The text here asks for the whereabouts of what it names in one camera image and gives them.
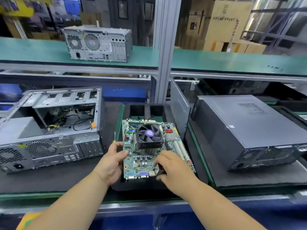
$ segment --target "green shelf surface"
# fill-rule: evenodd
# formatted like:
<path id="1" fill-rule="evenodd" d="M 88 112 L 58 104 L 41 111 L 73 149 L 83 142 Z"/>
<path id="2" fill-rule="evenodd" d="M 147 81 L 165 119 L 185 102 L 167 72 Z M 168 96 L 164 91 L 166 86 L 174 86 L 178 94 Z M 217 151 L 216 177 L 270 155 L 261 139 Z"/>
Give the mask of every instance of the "green shelf surface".
<path id="1" fill-rule="evenodd" d="M 39 39 L 0 37 L 0 62 L 22 61 L 39 64 L 78 64 L 107 67 L 133 67 L 157 69 L 159 50 L 152 47 L 133 46 L 128 63 L 72 60 L 65 42 Z"/>
<path id="2" fill-rule="evenodd" d="M 174 49 L 172 70 L 307 75 L 307 57 Z"/>

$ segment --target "hand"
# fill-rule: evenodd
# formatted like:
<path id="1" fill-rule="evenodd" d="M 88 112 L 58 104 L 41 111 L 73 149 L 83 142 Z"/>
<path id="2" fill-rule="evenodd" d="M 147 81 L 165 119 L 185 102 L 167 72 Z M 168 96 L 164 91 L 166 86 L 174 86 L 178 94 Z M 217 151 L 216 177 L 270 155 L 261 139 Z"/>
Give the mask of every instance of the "hand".
<path id="1" fill-rule="evenodd" d="M 101 158 L 93 172 L 96 173 L 108 186 L 114 184 L 122 174 L 122 161 L 128 155 L 128 151 L 116 152 L 122 142 L 114 142 L 108 152 Z"/>
<path id="2" fill-rule="evenodd" d="M 162 180 L 171 192 L 188 201 L 200 183 L 191 168 L 172 151 L 163 150 L 155 160 L 155 164 L 157 163 L 160 163 L 167 173 L 157 176 L 157 180 Z"/>

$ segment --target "black fan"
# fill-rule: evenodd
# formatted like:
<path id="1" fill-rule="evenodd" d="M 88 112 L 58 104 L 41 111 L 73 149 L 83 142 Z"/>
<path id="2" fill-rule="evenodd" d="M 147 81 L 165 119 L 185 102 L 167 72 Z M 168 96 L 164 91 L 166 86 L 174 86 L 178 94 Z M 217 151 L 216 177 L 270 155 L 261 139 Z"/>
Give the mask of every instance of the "black fan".
<path id="1" fill-rule="evenodd" d="M 155 124 L 138 125 L 137 140 L 139 148 L 162 147 L 163 137 Z"/>

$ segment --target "forearm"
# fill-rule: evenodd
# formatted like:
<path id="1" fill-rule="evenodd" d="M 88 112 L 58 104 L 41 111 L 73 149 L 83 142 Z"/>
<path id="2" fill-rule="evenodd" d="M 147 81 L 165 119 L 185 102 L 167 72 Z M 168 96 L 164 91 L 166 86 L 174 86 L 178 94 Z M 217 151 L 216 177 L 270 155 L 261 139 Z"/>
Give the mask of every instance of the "forearm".
<path id="1" fill-rule="evenodd" d="M 188 202 L 207 230 L 265 229 L 213 188 L 199 181 Z"/>
<path id="2" fill-rule="evenodd" d="M 97 174 L 90 173 L 29 224 L 27 230 L 87 230 L 107 189 Z"/>

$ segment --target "motherboard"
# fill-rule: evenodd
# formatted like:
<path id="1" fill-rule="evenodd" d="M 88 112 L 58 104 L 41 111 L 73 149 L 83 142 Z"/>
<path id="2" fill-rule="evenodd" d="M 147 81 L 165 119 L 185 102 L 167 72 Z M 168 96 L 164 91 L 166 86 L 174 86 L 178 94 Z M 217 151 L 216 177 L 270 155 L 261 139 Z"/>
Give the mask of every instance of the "motherboard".
<path id="1" fill-rule="evenodd" d="M 148 178 L 161 173 L 154 167 L 154 161 L 162 150 L 170 150 L 179 155 L 196 173 L 173 123 L 154 120 L 122 121 L 123 150 L 128 151 L 124 159 L 126 180 Z"/>

